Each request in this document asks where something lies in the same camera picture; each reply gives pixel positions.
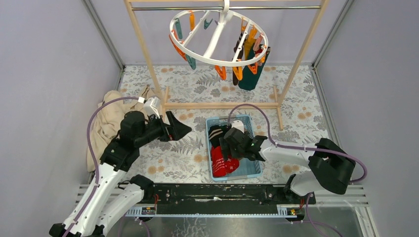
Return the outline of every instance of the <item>white circular hanger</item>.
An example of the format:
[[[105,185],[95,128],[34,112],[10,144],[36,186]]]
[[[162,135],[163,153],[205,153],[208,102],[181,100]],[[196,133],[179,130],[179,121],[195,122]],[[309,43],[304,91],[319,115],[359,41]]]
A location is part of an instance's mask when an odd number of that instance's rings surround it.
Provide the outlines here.
[[[173,17],[173,19],[171,20],[170,25],[169,25],[169,30],[170,30],[169,36],[170,36],[173,44],[175,44],[182,52],[187,54],[189,57],[194,58],[194,59],[199,60],[199,61],[202,61],[204,63],[217,65],[217,66],[242,67],[242,66],[251,65],[251,64],[254,64],[254,63],[260,61],[265,56],[265,53],[268,49],[268,37],[266,36],[263,29],[259,25],[257,25],[255,22],[253,22],[251,19],[249,19],[249,18],[247,18],[247,17],[245,17],[242,14],[239,14],[237,12],[228,10],[229,5],[230,5],[229,0],[226,0],[224,2],[224,9],[223,10],[182,11],[182,12],[176,14]],[[201,12],[201,11],[204,12],[204,16],[201,19],[199,19],[198,24],[195,26],[195,28],[191,32],[189,32],[186,39],[182,40],[182,41],[179,41],[179,39],[177,39],[176,36],[175,36],[176,29],[174,28],[177,18],[180,18],[181,16],[184,16],[186,14],[190,14],[191,12]],[[205,18],[207,17],[207,15],[210,12],[219,12],[220,13],[220,19],[219,19],[218,25],[217,25],[217,27],[214,31],[214,34],[212,35],[212,38],[211,38],[211,41],[209,43],[209,46],[208,46],[207,50],[205,51],[205,53],[203,55],[199,55],[199,54],[187,49],[186,46],[189,43],[189,41],[192,39],[192,37],[196,34],[198,29],[201,28],[200,26],[203,24]],[[224,26],[230,21],[230,19],[233,16],[239,17],[243,21],[247,22],[246,28],[243,32],[242,40],[239,43],[239,46],[236,50],[236,53],[233,57],[233,60],[232,61],[222,61],[222,60],[212,59],[211,56],[212,56],[212,53],[214,52],[215,47],[218,43],[218,39],[221,35],[221,32],[224,29]],[[237,57],[239,55],[239,52],[243,48],[243,43],[246,39],[246,36],[249,34],[249,29],[253,28],[253,27],[255,27],[257,29],[257,31],[260,33],[260,37],[262,37],[262,39],[263,39],[263,42],[264,42],[263,43],[264,44],[263,51],[257,57],[254,57],[252,59],[245,60],[245,61],[237,61]]]

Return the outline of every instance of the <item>dark green sock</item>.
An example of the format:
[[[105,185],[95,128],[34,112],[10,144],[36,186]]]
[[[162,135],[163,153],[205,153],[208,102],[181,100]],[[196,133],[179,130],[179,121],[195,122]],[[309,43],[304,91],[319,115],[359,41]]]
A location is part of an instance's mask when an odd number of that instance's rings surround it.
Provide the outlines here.
[[[251,50],[249,52],[248,58],[246,60],[252,59],[254,57],[253,46],[251,46]],[[265,66],[266,61],[268,60],[268,56],[271,52],[271,47],[268,47],[265,55],[265,62],[262,63],[261,66],[258,65],[257,73],[253,74],[249,67],[243,68],[243,80],[239,81],[239,87],[243,90],[253,90],[256,88],[256,84],[259,81],[260,74],[262,74],[263,67]]]

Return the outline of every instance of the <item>clothespin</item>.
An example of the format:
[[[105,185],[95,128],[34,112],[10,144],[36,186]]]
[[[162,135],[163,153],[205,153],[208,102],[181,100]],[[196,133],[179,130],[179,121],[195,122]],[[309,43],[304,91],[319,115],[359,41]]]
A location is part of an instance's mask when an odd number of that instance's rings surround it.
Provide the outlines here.
[[[265,62],[265,57],[266,57],[266,54],[260,59],[260,62],[261,63],[264,63]]]
[[[193,11],[189,11],[191,15],[189,15],[189,25],[191,26],[191,31],[195,28],[195,15]]]
[[[190,57],[189,55],[185,55],[186,56],[186,61],[188,61],[189,66],[191,66],[191,68],[193,70],[196,69],[196,60],[195,58]]]
[[[177,46],[176,46],[176,44],[174,44],[174,42],[173,42],[173,40],[171,39],[171,37],[170,37],[170,35],[169,35],[169,39],[170,39],[170,42],[173,44],[173,47],[174,47],[174,49],[176,49],[176,51],[177,51],[177,53],[185,60],[185,61],[187,61],[186,60],[186,56],[185,56],[185,53],[182,51],[182,50],[180,50],[180,48],[178,48]]]
[[[259,35],[259,37],[256,39],[256,41],[254,42],[254,46],[253,46],[253,51],[258,51],[259,50],[259,48],[260,48],[260,42],[262,42],[262,39],[263,39],[263,37],[262,37],[262,33],[260,33],[260,35]]]
[[[236,75],[237,80],[243,79],[243,68],[242,67],[233,67],[234,75]]]
[[[250,69],[251,73],[253,73],[253,75],[257,74],[257,62],[255,62],[254,65],[248,65],[248,68]]]
[[[255,26],[252,26],[250,32],[249,32],[249,39],[254,39],[254,37],[257,34],[257,29]]]
[[[220,68],[219,66],[215,65],[215,70],[217,71],[217,73],[220,75],[222,80],[226,80],[227,79],[227,73],[225,71],[225,67],[223,66],[222,68]]]
[[[206,19],[204,20],[204,30],[206,30],[208,28],[208,26],[210,26],[212,20],[213,19],[211,19],[209,22]]]
[[[243,22],[244,22],[245,20],[244,20],[244,18],[242,17],[242,32],[243,31],[245,31],[245,29],[246,29],[246,26],[248,25],[247,23],[245,24],[245,25],[243,25]]]
[[[179,36],[179,39],[182,39],[183,38],[182,27],[180,26],[179,18],[176,18],[174,20],[174,26],[176,27],[176,31],[177,31],[177,35]]]

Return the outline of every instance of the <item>orange clothespin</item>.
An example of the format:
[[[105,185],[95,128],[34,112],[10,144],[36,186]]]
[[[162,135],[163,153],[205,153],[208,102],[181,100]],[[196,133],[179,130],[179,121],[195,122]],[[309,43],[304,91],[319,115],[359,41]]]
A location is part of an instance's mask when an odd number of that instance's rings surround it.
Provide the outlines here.
[[[223,66],[222,68],[220,68],[219,66],[215,65],[215,70],[217,71],[217,73],[220,75],[222,80],[226,80],[227,79],[227,73],[225,71],[225,67]]]
[[[245,24],[245,25],[243,25],[243,22],[244,22],[245,20],[243,19],[243,17],[242,17],[242,32],[243,31],[245,31],[245,29],[246,29],[246,26],[248,25],[247,23]]]
[[[250,69],[251,73],[253,73],[253,75],[257,74],[257,62],[255,62],[254,65],[248,65],[248,68]]]
[[[191,31],[195,28],[195,15],[193,11],[189,11],[191,15],[189,16],[189,25],[191,26]]]
[[[255,26],[252,26],[250,32],[249,32],[249,39],[254,39],[254,37],[257,34],[257,29]]]
[[[176,49],[176,51],[177,51],[177,53],[185,60],[185,61],[187,61],[187,59],[186,59],[186,56],[185,56],[185,53],[184,52],[182,52],[182,50],[180,50],[180,48],[178,48],[177,46],[176,46],[176,44],[174,44],[174,42],[173,42],[173,40],[171,39],[171,37],[170,37],[170,35],[169,35],[169,39],[170,39],[170,42],[173,44],[173,47],[174,47],[174,49]]]
[[[242,67],[233,67],[234,75],[236,75],[237,80],[243,79],[243,68]]]
[[[259,37],[256,39],[256,41],[254,42],[254,46],[253,46],[253,51],[258,51],[259,50],[259,45],[260,45],[260,42],[262,42],[262,39],[263,39],[263,37],[262,37],[262,33],[260,33],[260,35],[259,35]]]
[[[265,57],[266,57],[266,54],[264,54],[264,56],[260,59],[260,62],[261,63],[264,63],[265,62]]]

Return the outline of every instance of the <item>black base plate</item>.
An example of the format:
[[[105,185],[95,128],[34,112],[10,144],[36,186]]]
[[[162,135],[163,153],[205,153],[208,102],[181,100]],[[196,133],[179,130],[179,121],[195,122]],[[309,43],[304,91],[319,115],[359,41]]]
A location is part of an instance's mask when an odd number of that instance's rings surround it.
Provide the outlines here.
[[[159,196],[157,214],[277,214],[278,204],[297,204],[288,200],[283,186],[227,184],[164,184],[154,186]],[[154,197],[140,203],[154,205]],[[311,197],[309,204],[315,204]]]

